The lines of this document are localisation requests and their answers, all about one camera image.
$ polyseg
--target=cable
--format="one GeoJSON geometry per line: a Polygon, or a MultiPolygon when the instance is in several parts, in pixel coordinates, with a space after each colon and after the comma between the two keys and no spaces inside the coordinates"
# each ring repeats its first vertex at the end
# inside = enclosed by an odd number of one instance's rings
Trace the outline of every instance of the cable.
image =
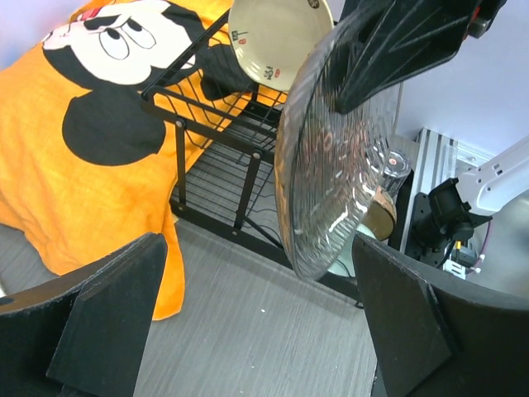
{"type": "Polygon", "coordinates": [[[446,250],[445,257],[443,258],[441,263],[439,265],[437,265],[437,269],[440,269],[441,267],[443,267],[443,265],[446,263],[446,261],[448,261],[448,258],[450,258],[450,254],[454,250],[454,246],[455,246],[455,242],[451,242],[450,245],[448,246],[448,249],[446,250]]]}
{"type": "Polygon", "coordinates": [[[493,221],[490,221],[487,225],[487,232],[485,233],[485,238],[483,240],[483,245],[481,246],[481,251],[479,252],[478,260],[474,264],[474,266],[470,269],[470,271],[467,273],[468,275],[471,275],[473,273],[479,273],[481,271],[480,266],[483,264],[483,261],[485,260],[485,254],[487,253],[488,244],[490,243],[490,234],[493,230],[493,221]]]}

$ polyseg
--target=gray floor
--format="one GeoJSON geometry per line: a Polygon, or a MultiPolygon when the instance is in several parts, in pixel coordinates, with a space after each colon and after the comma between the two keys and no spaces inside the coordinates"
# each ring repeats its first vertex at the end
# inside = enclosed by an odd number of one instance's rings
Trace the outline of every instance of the gray floor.
{"type": "MultiPolygon", "coordinates": [[[[184,221],[183,312],[150,330],[136,396],[368,396],[376,360],[364,313],[318,285],[184,221]]],[[[50,275],[0,227],[8,293],[50,275]]]]}

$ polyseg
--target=white wall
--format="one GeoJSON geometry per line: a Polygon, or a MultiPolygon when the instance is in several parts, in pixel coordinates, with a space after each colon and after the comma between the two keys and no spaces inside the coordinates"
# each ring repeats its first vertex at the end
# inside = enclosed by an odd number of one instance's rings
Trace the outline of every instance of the white wall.
{"type": "MultiPolygon", "coordinates": [[[[328,0],[338,18],[345,0],[328,0]]],[[[508,0],[492,28],[446,65],[404,84],[398,133],[422,127],[496,155],[529,134],[529,0],[508,0]]]]}
{"type": "Polygon", "coordinates": [[[2,1],[0,70],[8,67],[88,0],[2,1]]]}

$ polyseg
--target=glass pot lid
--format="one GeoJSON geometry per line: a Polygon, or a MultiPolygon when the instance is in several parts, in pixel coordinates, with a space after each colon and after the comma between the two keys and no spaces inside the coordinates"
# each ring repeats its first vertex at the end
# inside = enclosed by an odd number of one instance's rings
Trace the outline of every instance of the glass pot lid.
{"type": "Polygon", "coordinates": [[[297,276],[325,275],[362,222],[383,175],[401,85],[335,110],[366,11],[352,12],[308,56],[289,91],[275,149],[284,250],[297,276]]]}

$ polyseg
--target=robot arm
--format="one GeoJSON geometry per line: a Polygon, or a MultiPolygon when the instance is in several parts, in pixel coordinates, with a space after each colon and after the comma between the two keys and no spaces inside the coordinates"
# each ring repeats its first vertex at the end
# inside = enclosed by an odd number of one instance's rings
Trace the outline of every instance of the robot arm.
{"type": "Polygon", "coordinates": [[[470,212],[493,216],[529,190],[529,136],[481,167],[459,175],[458,180],[455,187],[470,212]]]}

